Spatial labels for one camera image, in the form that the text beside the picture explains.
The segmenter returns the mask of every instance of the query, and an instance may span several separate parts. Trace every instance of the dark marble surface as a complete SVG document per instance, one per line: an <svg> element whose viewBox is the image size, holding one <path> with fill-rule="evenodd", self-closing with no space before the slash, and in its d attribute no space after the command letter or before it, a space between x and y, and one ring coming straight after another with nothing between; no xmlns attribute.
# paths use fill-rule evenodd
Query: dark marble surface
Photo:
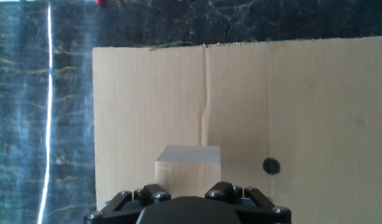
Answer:
<svg viewBox="0 0 382 224"><path fill-rule="evenodd" d="M0 2L0 223L81 223L95 209L93 47L371 35L382 0Z"/></svg>

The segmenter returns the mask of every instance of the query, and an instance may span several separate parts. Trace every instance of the black dot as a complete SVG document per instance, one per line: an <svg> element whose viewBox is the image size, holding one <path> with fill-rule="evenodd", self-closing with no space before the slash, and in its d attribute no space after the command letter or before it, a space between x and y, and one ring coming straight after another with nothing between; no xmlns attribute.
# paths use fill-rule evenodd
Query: black dot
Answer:
<svg viewBox="0 0 382 224"><path fill-rule="evenodd" d="M279 165L279 162L274 158L267 158L263 162L263 169L266 171L266 173L275 175L278 174L279 171L281 171L281 166Z"/></svg>

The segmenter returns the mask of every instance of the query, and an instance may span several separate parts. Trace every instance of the marble texture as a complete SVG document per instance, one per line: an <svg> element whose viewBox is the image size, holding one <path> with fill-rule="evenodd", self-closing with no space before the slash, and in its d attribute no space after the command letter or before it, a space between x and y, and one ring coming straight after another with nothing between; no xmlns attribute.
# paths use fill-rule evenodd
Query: marble texture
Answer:
<svg viewBox="0 0 382 224"><path fill-rule="evenodd" d="M372 35L382 1L0 2L0 223L82 223L95 210L93 47Z"/></svg>

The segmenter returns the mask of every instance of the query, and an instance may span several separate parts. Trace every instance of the red object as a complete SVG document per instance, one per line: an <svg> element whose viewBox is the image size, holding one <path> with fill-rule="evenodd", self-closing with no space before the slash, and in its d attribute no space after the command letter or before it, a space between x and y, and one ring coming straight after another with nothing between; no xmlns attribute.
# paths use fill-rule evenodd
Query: red object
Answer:
<svg viewBox="0 0 382 224"><path fill-rule="evenodd" d="M100 6L100 5L105 3L105 0L95 0L95 2L96 2L97 5Z"/></svg>

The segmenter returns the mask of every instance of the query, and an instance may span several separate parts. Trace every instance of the cardboard box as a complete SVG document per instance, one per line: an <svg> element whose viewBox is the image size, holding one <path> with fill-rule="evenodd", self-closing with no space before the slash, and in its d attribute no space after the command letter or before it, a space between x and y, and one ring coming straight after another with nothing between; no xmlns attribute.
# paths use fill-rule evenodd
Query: cardboard box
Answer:
<svg viewBox="0 0 382 224"><path fill-rule="evenodd" d="M98 208L166 145L217 145L294 223L382 223L382 37L96 48L93 87Z"/></svg>

